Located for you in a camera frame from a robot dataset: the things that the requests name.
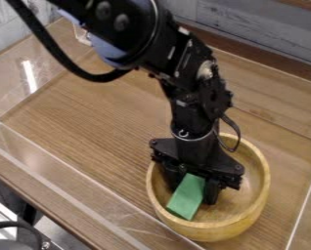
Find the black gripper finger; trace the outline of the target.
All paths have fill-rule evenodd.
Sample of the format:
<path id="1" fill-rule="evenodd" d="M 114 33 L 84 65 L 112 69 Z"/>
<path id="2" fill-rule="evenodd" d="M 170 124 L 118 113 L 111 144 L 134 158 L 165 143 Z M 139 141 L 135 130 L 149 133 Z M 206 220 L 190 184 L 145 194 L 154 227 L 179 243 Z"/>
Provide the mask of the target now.
<path id="1" fill-rule="evenodd" d="M 170 161 L 163 162 L 163 174 L 170 191 L 174 191 L 181 183 L 186 168 L 182 164 L 174 164 Z"/>
<path id="2" fill-rule="evenodd" d="M 208 205 L 214 205 L 217 203 L 218 194 L 221 191 L 220 181 L 209 179 L 205 185 L 205 203 Z"/>

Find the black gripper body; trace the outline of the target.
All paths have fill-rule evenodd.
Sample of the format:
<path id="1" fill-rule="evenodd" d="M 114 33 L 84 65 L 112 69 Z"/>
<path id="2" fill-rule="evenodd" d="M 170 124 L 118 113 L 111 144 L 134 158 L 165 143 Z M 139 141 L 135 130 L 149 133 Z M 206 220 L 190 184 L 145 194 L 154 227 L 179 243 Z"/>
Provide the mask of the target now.
<path id="1" fill-rule="evenodd" d="M 182 164 L 186 173 L 218 180 L 221 188 L 233 189 L 240 189 L 244 167 L 228 152 L 236 152 L 238 145 L 240 139 L 236 139 L 233 147 L 228 147 L 214 131 L 195 140 L 173 136 L 149 142 L 153 149 L 151 159 L 161 164 L 162 170 L 165 161 Z"/>

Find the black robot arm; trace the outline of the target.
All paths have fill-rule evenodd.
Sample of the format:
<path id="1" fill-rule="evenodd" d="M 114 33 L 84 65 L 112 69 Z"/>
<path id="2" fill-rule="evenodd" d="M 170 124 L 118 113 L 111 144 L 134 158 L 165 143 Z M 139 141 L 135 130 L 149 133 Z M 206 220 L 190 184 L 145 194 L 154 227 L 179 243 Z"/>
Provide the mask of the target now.
<path id="1" fill-rule="evenodd" d="M 242 165 L 220 124 L 233 125 L 226 110 L 233 92 L 213 51 L 183 29 L 161 0 L 49 0 L 90 33 L 100 59 L 118 70 L 143 69 L 159 82 L 171 108 L 171 136 L 153 139 L 153 160 L 175 188 L 187 174 L 202 178 L 202 201 L 213 205 L 225 188 L 240 188 Z"/>

